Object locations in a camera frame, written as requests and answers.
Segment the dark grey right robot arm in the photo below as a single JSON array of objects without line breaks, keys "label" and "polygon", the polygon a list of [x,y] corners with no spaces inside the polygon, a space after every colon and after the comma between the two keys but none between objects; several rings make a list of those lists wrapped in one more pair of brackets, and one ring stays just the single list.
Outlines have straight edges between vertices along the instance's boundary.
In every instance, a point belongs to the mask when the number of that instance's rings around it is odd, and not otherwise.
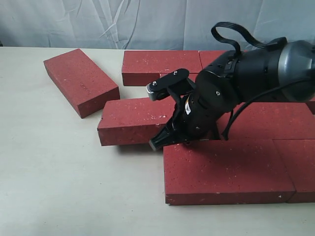
[{"label": "dark grey right robot arm", "polygon": [[252,51],[226,51],[195,80],[179,68],[146,90],[152,101],[175,101],[171,118],[149,141],[152,149],[209,137],[227,140],[234,121],[254,102],[305,103],[314,97],[315,47],[278,38]]}]

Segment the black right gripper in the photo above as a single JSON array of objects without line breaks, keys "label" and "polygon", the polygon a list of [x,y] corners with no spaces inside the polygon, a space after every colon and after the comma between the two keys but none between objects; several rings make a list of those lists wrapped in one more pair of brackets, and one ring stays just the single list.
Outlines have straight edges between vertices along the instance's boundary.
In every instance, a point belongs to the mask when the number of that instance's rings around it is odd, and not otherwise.
[{"label": "black right gripper", "polygon": [[187,69],[180,68],[147,84],[146,91],[152,101],[170,96],[178,102],[173,117],[149,140],[153,150],[196,140],[219,140],[217,120],[240,103],[232,73],[222,66],[207,66],[195,82]]}]

